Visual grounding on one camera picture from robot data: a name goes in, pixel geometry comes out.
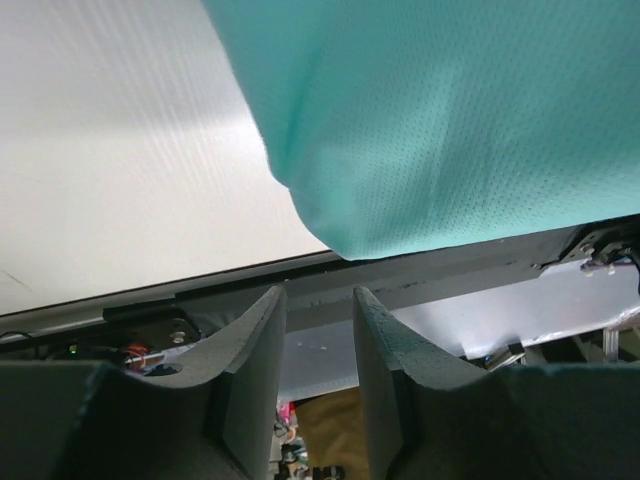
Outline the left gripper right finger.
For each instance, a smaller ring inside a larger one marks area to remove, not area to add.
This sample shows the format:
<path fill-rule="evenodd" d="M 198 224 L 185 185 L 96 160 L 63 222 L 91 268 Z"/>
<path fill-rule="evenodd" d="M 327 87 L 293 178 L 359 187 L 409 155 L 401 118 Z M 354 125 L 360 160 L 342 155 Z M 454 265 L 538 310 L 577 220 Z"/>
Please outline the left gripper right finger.
<path fill-rule="evenodd" d="M 634 364 L 487 371 L 419 335 L 366 288 L 353 331 L 375 479 L 635 479 Z"/>

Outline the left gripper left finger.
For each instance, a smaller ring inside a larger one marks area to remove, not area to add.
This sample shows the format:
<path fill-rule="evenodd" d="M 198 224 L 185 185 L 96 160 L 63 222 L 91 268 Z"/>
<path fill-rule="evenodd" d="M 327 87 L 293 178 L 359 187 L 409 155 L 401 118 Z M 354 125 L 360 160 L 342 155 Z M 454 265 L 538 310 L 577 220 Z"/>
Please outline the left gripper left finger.
<path fill-rule="evenodd" d="M 98 361 L 1 365 L 5 479 L 263 479 L 286 324 L 273 287 L 243 315 L 140 376 Z"/>

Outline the teal t-shirt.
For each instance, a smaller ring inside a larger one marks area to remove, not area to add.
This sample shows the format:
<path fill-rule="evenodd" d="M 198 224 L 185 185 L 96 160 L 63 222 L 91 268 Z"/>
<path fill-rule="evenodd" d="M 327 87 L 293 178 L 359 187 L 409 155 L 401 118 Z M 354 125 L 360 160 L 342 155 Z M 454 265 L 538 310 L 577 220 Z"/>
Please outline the teal t-shirt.
<path fill-rule="evenodd" d="M 208 1 L 306 228 L 348 260 L 639 210 L 635 1 Z"/>

